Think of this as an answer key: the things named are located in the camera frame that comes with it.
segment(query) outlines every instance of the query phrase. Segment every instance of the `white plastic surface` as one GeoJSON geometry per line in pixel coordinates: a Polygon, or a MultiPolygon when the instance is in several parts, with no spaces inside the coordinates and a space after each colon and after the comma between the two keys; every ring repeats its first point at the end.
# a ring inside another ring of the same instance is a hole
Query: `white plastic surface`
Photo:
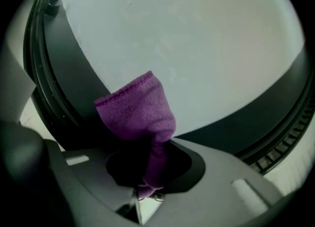
{"type": "Polygon", "coordinates": [[[63,0],[110,92],[152,70],[176,135],[213,123],[274,84],[304,39],[289,0],[63,0]]]}
{"type": "Polygon", "coordinates": [[[303,186],[315,160],[315,116],[299,143],[274,169],[265,175],[283,195],[303,186]]]}

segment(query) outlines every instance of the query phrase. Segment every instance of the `purple microfiber towel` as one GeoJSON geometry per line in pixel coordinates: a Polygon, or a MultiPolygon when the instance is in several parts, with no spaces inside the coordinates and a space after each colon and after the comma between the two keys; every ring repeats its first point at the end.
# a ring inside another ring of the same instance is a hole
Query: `purple microfiber towel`
{"type": "Polygon", "coordinates": [[[173,135],[176,122],[161,82],[149,71],[115,93],[96,100],[95,105],[104,124],[119,138],[152,139],[138,197],[145,198],[162,189],[167,162],[164,142],[173,135]]]}

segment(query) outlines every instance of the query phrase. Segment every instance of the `gray panel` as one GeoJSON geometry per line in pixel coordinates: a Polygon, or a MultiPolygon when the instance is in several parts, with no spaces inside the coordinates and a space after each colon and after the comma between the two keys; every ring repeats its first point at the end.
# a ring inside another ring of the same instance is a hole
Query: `gray panel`
{"type": "Polygon", "coordinates": [[[108,208],[117,211],[122,206],[131,204],[136,198],[134,188],[118,186],[107,172],[106,163],[109,157],[119,149],[94,148],[88,150],[64,152],[68,160],[85,155],[87,162],[70,166],[70,169],[82,185],[108,208]]]}
{"type": "Polygon", "coordinates": [[[234,156],[185,140],[173,140],[200,154],[206,163],[206,172],[187,193],[165,195],[148,226],[224,227],[251,220],[253,215],[231,185],[237,179],[246,179],[267,205],[282,198],[271,183],[234,156]]]}
{"type": "Polygon", "coordinates": [[[0,52],[0,119],[18,122],[35,84],[16,61],[8,44],[0,52]]]}
{"type": "Polygon", "coordinates": [[[76,179],[56,142],[46,140],[51,168],[78,227],[135,227],[92,196],[76,179]]]}

